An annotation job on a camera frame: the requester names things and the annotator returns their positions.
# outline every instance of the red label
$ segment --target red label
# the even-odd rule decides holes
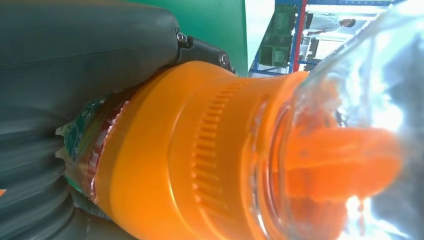
[[[99,132],[97,134],[97,137],[95,138],[95,142],[92,146],[91,152],[88,156],[87,161],[87,174],[86,174],[86,180],[89,184],[90,189],[90,198],[91,200],[96,203],[97,199],[97,193],[96,193],[96,181],[95,177],[98,172],[99,162],[102,157],[105,144],[107,142],[107,138],[109,136],[109,133],[111,132],[116,118],[121,113],[123,107],[127,104],[128,101],[123,101],[118,106],[113,109],[104,120],[103,124],[101,125]]]

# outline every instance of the plastic bottle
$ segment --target plastic bottle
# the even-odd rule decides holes
[[[400,151],[384,129],[340,128],[322,108],[323,97],[337,103],[333,84],[315,86],[303,108],[294,92],[306,76],[240,78],[204,62],[169,69],[95,107],[68,147],[67,173],[139,239],[336,239],[346,202],[391,184]]]

